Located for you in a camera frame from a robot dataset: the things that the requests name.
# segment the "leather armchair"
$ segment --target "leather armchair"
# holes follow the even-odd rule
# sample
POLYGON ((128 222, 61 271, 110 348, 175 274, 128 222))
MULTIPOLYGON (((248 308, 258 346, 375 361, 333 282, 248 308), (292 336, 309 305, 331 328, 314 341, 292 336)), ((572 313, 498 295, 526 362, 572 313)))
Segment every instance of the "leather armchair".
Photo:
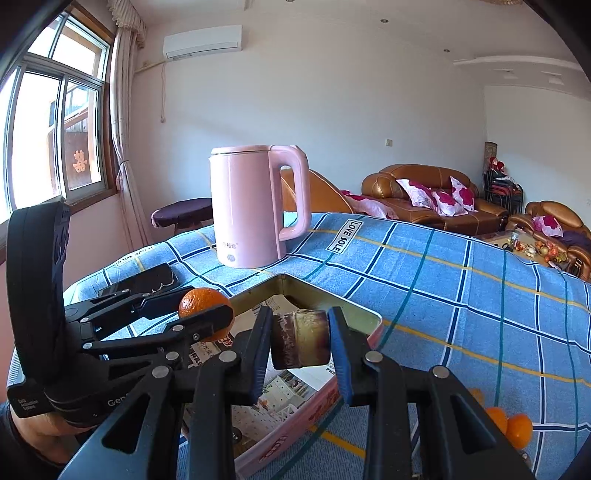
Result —
POLYGON ((581 280, 589 281, 591 275, 591 252, 578 246, 563 244, 560 237, 547 237, 542 232, 537 232, 532 218, 535 216, 551 215, 555 217, 564 231, 582 233, 591 239, 591 231, 583 223, 581 218, 566 205, 559 202, 545 200, 543 202, 529 202, 525 207, 526 214, 511 215, 507 223, 507 230, 521 228, 536 240, 552 242, 559 251, 566 252, 569 264, 566 271, 578 276, 581 280))

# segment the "newspaper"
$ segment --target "newspaper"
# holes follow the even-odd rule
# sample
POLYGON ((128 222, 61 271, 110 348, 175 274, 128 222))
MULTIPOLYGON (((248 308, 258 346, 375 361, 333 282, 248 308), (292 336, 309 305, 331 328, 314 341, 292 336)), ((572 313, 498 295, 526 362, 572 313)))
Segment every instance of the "newspaper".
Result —
MULTIPOLYGON (((262 306, 271 308, 273 315, 298 310, 298 307, 287 300, 285 296, 273 295, 252 310, 238 315, 227 337, 216 342, 192 344, 189 353, 191 360, 189 368, 203 365, 221 351, 230 349, 237 334, 252 329, 262 306)), ((234 457, 244 453, 268 433, 275 430, 321 389, 334 374, 335 367, 332 357, 328 365, 279 371, 273 368, 271 355, 269 355, 264 389, 257 403, 249 407, 232 406, 234 457)))

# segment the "person's hand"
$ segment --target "person's hand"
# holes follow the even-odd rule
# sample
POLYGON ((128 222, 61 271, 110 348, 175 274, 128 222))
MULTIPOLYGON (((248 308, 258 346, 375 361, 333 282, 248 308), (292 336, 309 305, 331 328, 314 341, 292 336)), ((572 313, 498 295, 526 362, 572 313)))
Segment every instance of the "person's hand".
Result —
POLYGON ((10 407, 10 413, 22 439, 54 463, 69 462, 76 451, 72 437, 90 430, 90 428, 79 429, 69 425, 55 412, 27 419, 19 418, 12 407, 10 407))

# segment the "electrical wire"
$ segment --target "electrical wire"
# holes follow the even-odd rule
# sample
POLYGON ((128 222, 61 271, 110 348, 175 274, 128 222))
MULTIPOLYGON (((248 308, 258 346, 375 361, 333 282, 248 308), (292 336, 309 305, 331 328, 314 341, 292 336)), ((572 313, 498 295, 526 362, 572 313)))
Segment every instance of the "electrical wire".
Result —
POLYGON ((166 62, 162 64, 162 107, 160 109, 160 123, 166 122, 164 107, 166 106, 166 62))

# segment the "orange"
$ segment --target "orange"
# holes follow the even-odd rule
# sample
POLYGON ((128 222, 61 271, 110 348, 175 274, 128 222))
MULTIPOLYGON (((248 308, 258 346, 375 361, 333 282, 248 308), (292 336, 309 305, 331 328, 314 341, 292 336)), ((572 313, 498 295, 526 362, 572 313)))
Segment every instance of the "orange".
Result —
POLYGON ((470 392, 480 406, 484 408, 484 393, 482 393, 482 390, 480 388, 468 388, 468 392, 470 392))
POLYGON ((507 435, 507 415, 505 415, 503 409, 500 407, 488 407, 485 410, 503 435, 507 435))
POLYGON ((525 413, 518 413, 508 420, 507 433, 505 435, 513 447, 521 450, 527 447, 533 431, 534 427, 531 424, 530 418, 525 413))
MULTIPOLYGON (((207 310, 216 305, 228 305, 232 307, 230 300, 223 293, 213 288, 194 288, 186 293, 178 305, 178 318, 188 317, 193 313, 207 310)), ((222 330, 218 330, 211 337, 204 338, 202 342, 215 342, 216 340, 227 337, 232 325, 234 325, 234 318, 232 318, 230 325, 222 330)))

